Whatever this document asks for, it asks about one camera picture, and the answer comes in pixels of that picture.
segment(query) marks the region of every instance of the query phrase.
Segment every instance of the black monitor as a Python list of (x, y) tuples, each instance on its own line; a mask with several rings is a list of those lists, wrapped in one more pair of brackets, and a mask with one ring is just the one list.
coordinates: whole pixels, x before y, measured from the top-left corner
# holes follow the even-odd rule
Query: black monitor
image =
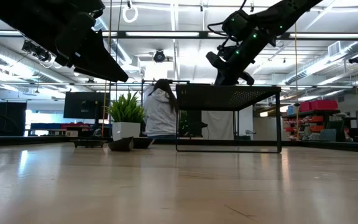
[[(66, 93), (64, 118), (103, 119), (104, 93)], [(110, 93), (106, 93), (109, 106)]]

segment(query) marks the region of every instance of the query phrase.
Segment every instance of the storage shelf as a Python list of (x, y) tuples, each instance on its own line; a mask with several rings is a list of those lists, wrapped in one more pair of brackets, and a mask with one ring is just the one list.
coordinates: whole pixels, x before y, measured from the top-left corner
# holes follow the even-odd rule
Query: storage shelf
[[(340, 113), (340, 110), (314, 110), (314, 111), (307, 111), (299, 113), (299, 117), (305, 117), (308, 115), (323, 115), (323, 114), (337, 114)], [(296, 114), (286, 115), (282, 118), (296, 118)]]

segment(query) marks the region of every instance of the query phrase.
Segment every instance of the ceiling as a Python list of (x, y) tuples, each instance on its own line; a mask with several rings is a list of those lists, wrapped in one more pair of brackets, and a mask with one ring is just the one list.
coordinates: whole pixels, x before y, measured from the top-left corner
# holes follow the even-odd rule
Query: ceiling
[[(103, 1), (109, 6), (110, 1)], [(278, 0), (248, 0), (244, 10), (250, 13), (250, 4), (254, 2), (255, 12), (264, 10)], [(242, 0), (143, 0), (132, 1), (132, 5), (137, 7), (139, 15), (137, 19), (128, 23), (123, 18), (123, 12), (120, 15), (121, 1), (114, 0), (112, 5), (112, 18), (109, 18), (110, 7), (104, 10), (101, 19), (106, 27), (111, 21), (112, 30), (124, 31), (201, 31), (206, 30), (206, 24), (221, 22), (241, 5)], [(204, 6), (203, 12), (200, 11), (200, 3)], [(134, 15), (133, 10), (127, 12), (130, 19)], [(358, 32), (358, 0), (324, 0), (310, 12), (304, 14), (297, 22), (296, 29), (298, 32)], [(13, 30), (4, 22), (0, 21), (0, 30)], [(172, 39), (119, 39), (119, 45), (128, 53), (140, 59), (142, 73), (149, 65), (154, 64), (152, 55), (156, 50), (163, 50), (164, 54), (175, 59), (177, 51), (177, 62), (179, 63), (178, 76), (175, 76), (174, 65), (171, 62), (164, 62), (168, 70), (167, 76), (172, 79), (189, 80), (196, 83), (213, 83), (216, 77), (214, 69), (205, 55), (209, 51), (217, 52), (216, 47), (221, 44), (222, 40), (211, 39), (180, 39), (176, 44)], [(280, 84), (287, 78), (288, 74), (309, 62), (314, 62), (320, 55), (326, 54), (328, 46), (335, 43), (336, 40), (302, 40), (295, 43), (292, 40), (282, 40), (277, 47), (271, 45), (260, 53), (255, 59), (256, 63), (247, 68), (256, 80), (256, 84)], [(35, 60), (35, 57), (24, 55), (21, 50), (24, 43), (23, 37), (0, 37), (0, 45), (3, 49), (9, 49), (13, 52)], [(85, 82), (90, 77), (85, 75), (75, 75), (71, 68), (56, 68), (51, 66), (50, 70), (57, 72), (73, 82)], [(321, 80), (338, 74), (338, 69), (326, 70), (324, 77), (308, 78), (304, 85), (316, 85)], [(130, 73), (132, 77), (129, 81), (140, 81), (139, 73)], [(102, 86), (92, 86), (92, 90), (104, 89)]]

